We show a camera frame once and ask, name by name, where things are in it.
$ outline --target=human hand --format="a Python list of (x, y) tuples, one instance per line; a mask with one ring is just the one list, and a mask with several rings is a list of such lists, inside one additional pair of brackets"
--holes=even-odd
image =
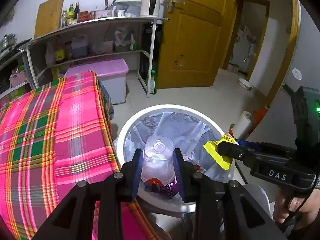
[[(282, 224), (284, 220), (289, 216), (289, 211), (296, 211), (304, 198), (294, 197), (289, 201), (289, 205), (285, 206), (286, 198), (282, 191), (276, 196), (276, 203), (273, 212), (273, 219)], [(302, 212), (302, 217), (296, 222), (294, 229), (300, 229), (310, 225), (317, 217), (320, 209), (320, 190), (314, 189), (308, 200), (300, 208), (299, 212)]]

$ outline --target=plaid tablecloth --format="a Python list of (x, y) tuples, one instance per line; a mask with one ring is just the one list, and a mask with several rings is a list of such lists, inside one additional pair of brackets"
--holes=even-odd
[[(0, 111), (0, 215), (31, 239), (80, 180), (119, 171), (108, 103), (94, 72), (51, 82)], [(97, 239), (96, 205), (93, 236)], [(159, 239), (137, 202), (122, 205), (124, 238)]]

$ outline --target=wooden cutting board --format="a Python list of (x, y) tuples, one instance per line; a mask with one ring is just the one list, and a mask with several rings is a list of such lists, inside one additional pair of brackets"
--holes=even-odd
[(63, 0), (48, 0), (39, 5), (35, 38), (60, 28)]

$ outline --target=white trash can rim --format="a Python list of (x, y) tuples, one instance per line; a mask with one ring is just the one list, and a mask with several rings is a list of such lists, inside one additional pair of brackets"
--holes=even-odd
[[(123, 128), (120, 131), (117, 147), (116, 147), (116, 155), (118, 158), (118, 161), (120, 163), (120, 166), (125, 163), (124, 161), (124, 143), (125, 139), (128, 136), (129, 131), (133, 126), (135, 126), (140, 120), (143, 118), (152, 115), (152, 114), (158, 114), (160, 112), (179, 112), (183, 114), (188, 114), (192, 117), (197, 118), (201, 122), (204, 122), (206, 125), (208, 125), (211, 129), (217, 130), (217, 132), (220, 133), (220, 135), (224, 135), (225, 133), (222, 131), (222, 129), (209, 117), (202, 114), (201, 112), (198, 112), (192, 108), (185, 107), (185, 106), (179, 106), (179, 105), (157, 105), (157, 106), (151, 106), (148, 108), (145, 108), (141, 110), (140, 112), (136, 113), (134, 116), (132, 116), (123, 126)], [(154, 198), (152, 195), (150, 195), (148, 192), (143, 190), (141, 187), (139, 187), (138, 190), (138, 196), (141, 197), (143, 200), (147, 201), (149, 204), (163, 209), (170, 212), (178, 212), (178, 213), (185, 213), (185, 212), (195, 212), (196, 211), (196, 204), (185, 204), (185, 205), (174, 205), (172, 203), (168, 203), (165, 201), (161, 201), (159, 199)]]

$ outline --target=white paper roll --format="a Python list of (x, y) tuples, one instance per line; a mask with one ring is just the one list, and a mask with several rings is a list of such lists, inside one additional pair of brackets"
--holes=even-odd
[(246, 132), (250, 129), (250, 126), (251, 126), (250, 117), (251, 117), (251, 114), (249, 112), (243, 111), (237, 123), (232, 128), (233, 136), (236, 139), (241, 139), (242, 136), (244, 136)]

